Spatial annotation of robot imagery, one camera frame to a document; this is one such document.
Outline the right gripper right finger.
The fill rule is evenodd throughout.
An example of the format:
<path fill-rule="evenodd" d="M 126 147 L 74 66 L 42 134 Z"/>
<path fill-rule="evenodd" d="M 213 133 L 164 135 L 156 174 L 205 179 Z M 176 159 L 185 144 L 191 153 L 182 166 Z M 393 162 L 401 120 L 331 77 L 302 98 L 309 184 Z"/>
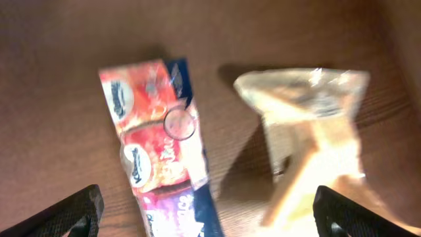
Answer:
<path fill-rule="evenodd" d="M 320 237 L 416 237 L 327 186 L 319 186 L 313 202 Z"/>

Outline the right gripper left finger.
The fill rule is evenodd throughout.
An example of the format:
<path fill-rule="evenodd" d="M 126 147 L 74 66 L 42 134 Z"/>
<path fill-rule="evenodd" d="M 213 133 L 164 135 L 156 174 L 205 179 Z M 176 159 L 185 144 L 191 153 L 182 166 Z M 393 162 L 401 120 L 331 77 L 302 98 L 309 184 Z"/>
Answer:
<path fill-rule="evenodd" d="M 91 184 L 1 231 L 1 237 L 97 237 L 104 207 L 99 186 Z"/>

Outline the cream bag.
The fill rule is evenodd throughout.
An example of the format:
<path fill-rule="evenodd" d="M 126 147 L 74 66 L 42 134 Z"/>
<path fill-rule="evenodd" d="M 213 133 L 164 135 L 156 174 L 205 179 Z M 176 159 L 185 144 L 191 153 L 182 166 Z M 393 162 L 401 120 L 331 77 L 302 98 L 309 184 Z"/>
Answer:
<path fill-rule="evenodd" d="M 234 88 L 262 119 L 272 168 L 282 172 L 260 231 L 267 236 L 316 236 L 312 209 L 326 186 L 393 224 L 419 235 L 375 194 L 361 162 L 355 117 L 369 73 L 326 68 L 252 71 Z"/>

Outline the multicolour tissue packet bundle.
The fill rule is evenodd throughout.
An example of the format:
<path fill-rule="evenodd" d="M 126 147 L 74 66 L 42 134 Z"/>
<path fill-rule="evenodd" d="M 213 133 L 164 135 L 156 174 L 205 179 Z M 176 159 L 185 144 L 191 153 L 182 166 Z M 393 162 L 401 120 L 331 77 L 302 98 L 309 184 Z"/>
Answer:
<path fill-rule="evenodd" d="M 222 236 L 187 61 L 105 68 L 99 79 L 146 234 Z"/>

